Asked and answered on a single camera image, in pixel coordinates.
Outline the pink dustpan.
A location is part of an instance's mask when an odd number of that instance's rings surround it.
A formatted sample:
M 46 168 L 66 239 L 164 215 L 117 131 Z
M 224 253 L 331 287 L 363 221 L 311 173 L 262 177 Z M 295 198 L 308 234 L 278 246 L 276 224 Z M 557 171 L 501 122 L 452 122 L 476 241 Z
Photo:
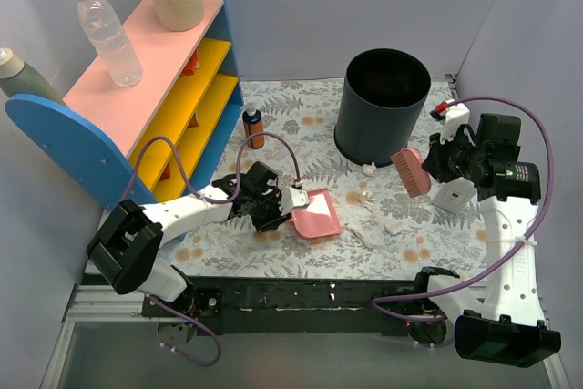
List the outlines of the pink dustpan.
M 306 240 L 336 236 L 342 233 L 342 225 L 327 189 L 308 191 L 310 205 L 291 213 L 290 223 L 300 237 Z

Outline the dark blue trash bin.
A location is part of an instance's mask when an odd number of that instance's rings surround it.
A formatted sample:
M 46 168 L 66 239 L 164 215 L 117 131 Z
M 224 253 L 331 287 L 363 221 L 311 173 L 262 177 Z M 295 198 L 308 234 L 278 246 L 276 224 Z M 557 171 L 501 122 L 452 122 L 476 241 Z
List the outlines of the dark blue trash bin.
M 432 85 L 414 56 L 376 48 L 356 56 L 346 68 L 337 122 L 336 147 L 357 165 L 386 167 L 407 146 Z

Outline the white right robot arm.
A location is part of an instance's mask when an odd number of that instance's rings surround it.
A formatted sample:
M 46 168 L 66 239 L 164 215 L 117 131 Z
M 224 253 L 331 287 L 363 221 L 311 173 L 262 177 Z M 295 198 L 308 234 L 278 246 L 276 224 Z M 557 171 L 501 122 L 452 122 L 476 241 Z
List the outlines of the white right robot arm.
M 422 168 L 440 183 L 459 179 L 477 190 L 486 230 L 486 296 L 475 299 L 453 271 L 424 267 L 415 277 L 414 307 L 438 310 L 454 326 L 464 359 L 528 368 L 557 353 L 559 332 L 547 328 L 536 282 L 535 243 L 528 235 L 541 199 L 537 165 L 520 160 L 521 120 L 483 114 L 441 116 Z

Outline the pink hand brush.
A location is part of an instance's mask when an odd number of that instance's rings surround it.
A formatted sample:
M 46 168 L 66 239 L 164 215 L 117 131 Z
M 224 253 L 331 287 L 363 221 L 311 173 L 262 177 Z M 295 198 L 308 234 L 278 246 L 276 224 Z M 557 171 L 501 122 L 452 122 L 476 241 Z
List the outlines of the pink hand brush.
M 391 161 L 411 198 L 429 193 L 431 179 L 423 170 L 423 161 L 416 149 L 402 148 L 391 156 Z

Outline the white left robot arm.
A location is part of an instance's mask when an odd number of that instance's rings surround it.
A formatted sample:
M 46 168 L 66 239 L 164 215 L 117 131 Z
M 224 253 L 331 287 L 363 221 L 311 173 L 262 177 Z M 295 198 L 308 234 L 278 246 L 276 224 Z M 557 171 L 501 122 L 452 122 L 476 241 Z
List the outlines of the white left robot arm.
M 296 187 L 278 187 L 278 175 L 261 162 L 240 175 L 212 181 L 199 194 L 139 206 L 123 200 L 87 245 L 87 257 L 116 293 L 143 292 L 176 316 L 194 303 L 186 276 L 157 260 L 162 245 L 201 226 L 251 217 L 256 231 L 277 230 L 306 201 Z

